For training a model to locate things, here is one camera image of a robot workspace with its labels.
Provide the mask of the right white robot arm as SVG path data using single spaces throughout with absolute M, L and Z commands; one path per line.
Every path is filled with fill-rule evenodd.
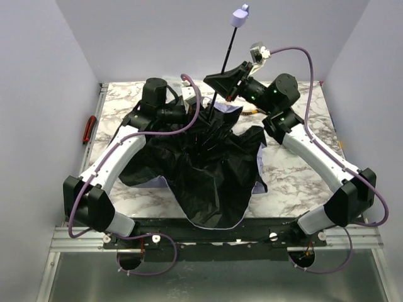
M 243 62 L 222 74 L 208 75 L 203 81 L 226 101 L 241 97 L 262 110 L 267 134 L 302 158 L 332 191 L 329 201 L 292 223 L 293 234 L 307 237 L 334 225 L 354 223 L 373 205 L 374 192 L 370 188 L 376 183 L 375 173 L 345 161 L 305 129 L 304 120 L 292 109 L 300 98 L 294 76 L 282 73 L 264 86 L 254 79 L 253 70 L 252 63 Z

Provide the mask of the lilac umbrella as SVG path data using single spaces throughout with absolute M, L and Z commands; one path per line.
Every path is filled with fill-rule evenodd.
M 252 195 L 267 191 L 261 177 L 264 130 L 253 125 L 236 135 L 241 112 L 220 103 L 202 107 L 189 130 L 150 137 L 119 180 L 130 187 L 168 187 L 197 227 L 234 228 Z

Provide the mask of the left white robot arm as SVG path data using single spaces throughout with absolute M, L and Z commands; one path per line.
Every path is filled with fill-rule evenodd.
M 110 191 L 132 157 L 140 152 L 151 136 L 173 136 L 192 126 L 200 109 L 200 91 L 185 74 L 178 89 L 165 79 L 152 77 L 142 88 L 142 97 L 124 117 L 116 135 L 98 159 L 80 176 L 69 176 L 63 183 L 68 232 L 79 222 L 88 230 L 112 233 L 128 238 L 135 221 L 118 212 L 110 200 Z

